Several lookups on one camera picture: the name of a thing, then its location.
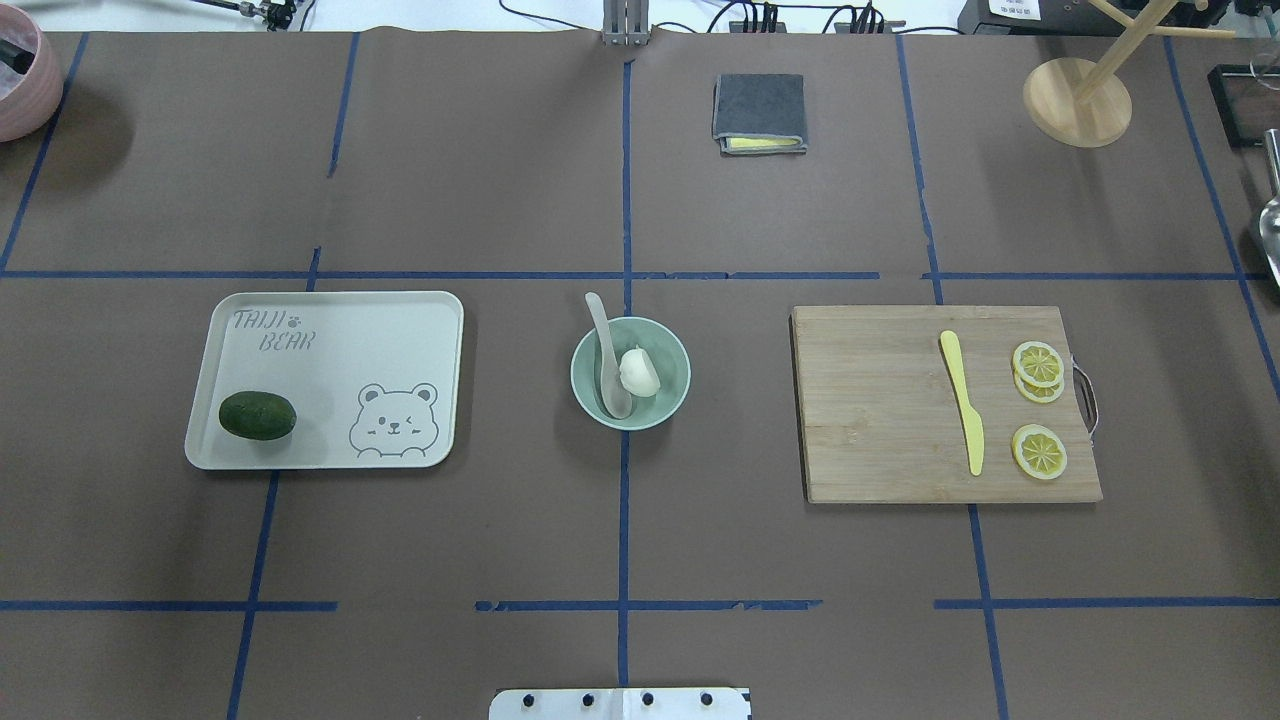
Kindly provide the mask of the pink bowl with ice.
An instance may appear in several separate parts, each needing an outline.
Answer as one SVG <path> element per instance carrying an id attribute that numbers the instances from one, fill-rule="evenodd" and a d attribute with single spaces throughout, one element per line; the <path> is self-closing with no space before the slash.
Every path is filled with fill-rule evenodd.
<path id="1" fill-rule="evenodd" d="M 24 74 L 3 64 L 1 141 L 6 143 L 50 122 L 64 95 L 65 74 L 49 36 L 18 6 L 1 5 L 1 36 L 35 55 Z"/>

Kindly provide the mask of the wooden cutting board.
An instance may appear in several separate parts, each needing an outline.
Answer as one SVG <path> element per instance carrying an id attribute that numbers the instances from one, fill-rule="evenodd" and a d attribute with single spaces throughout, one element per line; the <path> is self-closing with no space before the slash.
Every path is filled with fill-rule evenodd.
<path id="1" fill-rule="evenodd" d="M 972 477 L 940 332 L 957 333 L 986 465 Z M 1071 351 L 1055 306 L 797 306 L 791 313 L 805 496 L 813 503 L 1093 503 L 1102 498 L 1091 433 L 1076 404 Z M 1065 391 L 1034 404 L 1015 388 L 1011 354 L 1027 341 L 1062 357 Z M 1033 480 L 1014 462 L 1016 428 L 1039 424 L 1066 446 L 1068 469 Z"/>

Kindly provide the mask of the double lemon slice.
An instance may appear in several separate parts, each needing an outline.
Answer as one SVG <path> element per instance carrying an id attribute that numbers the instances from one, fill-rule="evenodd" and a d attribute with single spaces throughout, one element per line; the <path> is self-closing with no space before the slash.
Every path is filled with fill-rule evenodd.
<path id="1" fill-rule="evenodd" d="M 1046 342 L 1033 340 L 1016 346 L 1011 368 L 1015 388 L 1034 404 L 1051 404 L 1065 391 L 1065 363 Z"/>

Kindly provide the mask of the black box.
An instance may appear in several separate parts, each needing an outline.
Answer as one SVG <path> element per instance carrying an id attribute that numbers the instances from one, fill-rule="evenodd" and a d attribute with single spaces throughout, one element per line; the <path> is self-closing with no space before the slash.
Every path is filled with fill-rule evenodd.
<path id="1" fill-rule="evenodd" d="M 1117 37 L 1147 1 L 966 1 L 955 27 L 964 35 Z M 1215 23 L 1225 1 L 1175 1 L 1157 35 L 1235 38 Z"/>

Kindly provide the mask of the white steamed bun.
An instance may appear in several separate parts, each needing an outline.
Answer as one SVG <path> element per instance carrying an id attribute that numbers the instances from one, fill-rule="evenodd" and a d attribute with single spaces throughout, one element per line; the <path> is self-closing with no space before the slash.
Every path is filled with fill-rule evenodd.
<path id="1" fill-rule="evenodd" d="M 657 396 L 662 387 L 655 364 L 641 347 L 630 348 L 621 356 L 620 382 L 628 393 L 640 398 Z"/>

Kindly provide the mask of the metal scoop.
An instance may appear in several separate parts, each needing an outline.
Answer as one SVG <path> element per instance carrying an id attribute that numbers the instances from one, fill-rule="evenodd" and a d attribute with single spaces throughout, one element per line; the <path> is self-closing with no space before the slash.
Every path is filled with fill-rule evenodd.
<path id="1" fill-rule="evenodd" d="M 1266 132 L 1265 149 L 1274 196 L 1260 211 L 1257 232 L 1260 250 L 1268 265 L 1272 283 L 1279 287 L 1279 129 Z"/>

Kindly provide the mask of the white bear tray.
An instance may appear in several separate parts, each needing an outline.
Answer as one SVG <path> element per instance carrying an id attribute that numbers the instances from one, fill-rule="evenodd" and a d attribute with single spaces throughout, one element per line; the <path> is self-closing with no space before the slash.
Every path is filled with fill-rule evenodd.
<path id="1" fill-rule="evenodd" d="M 211 315 L 186 432 L 204 470 L 430 468 L 454 445 L 465 337 L 445 291 L 244 292 Z M 279 439 L 225 430 L 238 391 L 288 400 Z"/>

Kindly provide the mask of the grey folded cloth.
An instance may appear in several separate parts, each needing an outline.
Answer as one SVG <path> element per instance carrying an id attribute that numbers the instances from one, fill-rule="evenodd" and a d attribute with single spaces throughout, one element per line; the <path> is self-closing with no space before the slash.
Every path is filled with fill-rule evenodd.
<path id="1" fill-rule="evenodd" d="M 717 77 L 710 132 L 728 156 L 804 154 L 809 147 L 800 74 Z"/>

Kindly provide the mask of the black tripod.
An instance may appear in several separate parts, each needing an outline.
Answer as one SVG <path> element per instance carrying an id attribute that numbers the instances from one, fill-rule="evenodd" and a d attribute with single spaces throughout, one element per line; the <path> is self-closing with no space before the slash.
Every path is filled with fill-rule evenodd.
<path id="1" fill-rule="evenodd" d="M 220 1 L 196 0 L 205 6 L 236 12 L 250 19 L 262 20 L 268 32 L 288 31 L 298 10 L 297 1 Z"/>

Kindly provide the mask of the white ceramic spoon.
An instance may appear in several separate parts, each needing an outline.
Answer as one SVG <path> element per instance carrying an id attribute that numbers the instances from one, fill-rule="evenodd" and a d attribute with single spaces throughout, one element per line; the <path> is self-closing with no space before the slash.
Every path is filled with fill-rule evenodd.
<path id="1" fill-rule="evenodd" d="M 614 354 L 609 318 L 598 293 L 586 292 L 584 300 L 596 332 L 600 351 L 598 384 L 603 406 L 612 418 L 626 419 L 634 411 L 634 397 L 621 382 L 620 361 Z"/>

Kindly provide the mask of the aluminium frame post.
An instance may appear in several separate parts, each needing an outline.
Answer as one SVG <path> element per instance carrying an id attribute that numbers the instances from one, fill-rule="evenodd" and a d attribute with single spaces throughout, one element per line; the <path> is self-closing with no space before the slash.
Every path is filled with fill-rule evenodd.
<path id="1" fill-rule="evenodd" d="M 650 42 L 649 0 L 604 0 L 602 41 L 605 46 L 644 46 Z"/>

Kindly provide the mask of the green ceramic bowl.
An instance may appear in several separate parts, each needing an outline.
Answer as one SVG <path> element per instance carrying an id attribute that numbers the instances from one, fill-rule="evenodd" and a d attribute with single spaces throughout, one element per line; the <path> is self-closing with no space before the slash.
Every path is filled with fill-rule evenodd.
<path id="1" fill-rule="evenodd" d="M 625 419 L 608 414 L 599 391 L 600 347 L 590 329 L 570 360 L 570 384 L 582 410 L 595 421 L 617 430 L 645 430 L 672 418 L 684 404 L 691 380 L 691 363 L 684 342 L 666 325 L 644 316 L 611 319 L 614 351 L 623 354 L 639 347 L 655 366 L 660 387 L 652 397 L 636 397 L 634 411 Z"/>

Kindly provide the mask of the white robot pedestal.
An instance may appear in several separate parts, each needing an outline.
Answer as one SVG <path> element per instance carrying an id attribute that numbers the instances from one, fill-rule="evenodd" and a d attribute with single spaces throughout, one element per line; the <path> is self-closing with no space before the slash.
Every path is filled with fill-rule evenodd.
<path id="1" fill-rule="evenodd" d="M 750 691 L 732 687 L 506 689 L 489 719 L 751 719 Z"/>

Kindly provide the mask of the wooden mug tree stand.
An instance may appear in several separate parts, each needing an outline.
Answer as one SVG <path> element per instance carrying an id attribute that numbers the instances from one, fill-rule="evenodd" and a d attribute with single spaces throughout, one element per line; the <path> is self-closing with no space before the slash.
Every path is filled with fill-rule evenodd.
<path id="1" fill-rule="evenodd" d="M 1048 137 L 1078 149 L 1098 149 L 1119 140 L 1128 129 L 1133 105 L 1117 68 L 1151 35 L 1188 38 L 1235 38 L 1234 29 L 1164 26 L 1176 1 L 1149 1 L 1129 17 L 1110 1 L 1091 5 L 1124 27 L 1098 61 L 1061 56 L 1038 65 L 1021 88 L 1030 119 Z"/>

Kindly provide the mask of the yellow plastic knife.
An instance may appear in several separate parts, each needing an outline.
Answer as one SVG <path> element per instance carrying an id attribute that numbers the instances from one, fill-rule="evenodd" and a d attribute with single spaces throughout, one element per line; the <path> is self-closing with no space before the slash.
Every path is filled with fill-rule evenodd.
<path id="1" fill-rule="evenodd" d="M 948 378 L 952 383 L 957 411 L 963 424 L 968 470 L 972 477 L 979 477 L 986 465 L 986 425 L 979 411 L 972 402 L 963 347 L 957 333 L 951 329 L 941 331 L 940 348 Z"/>

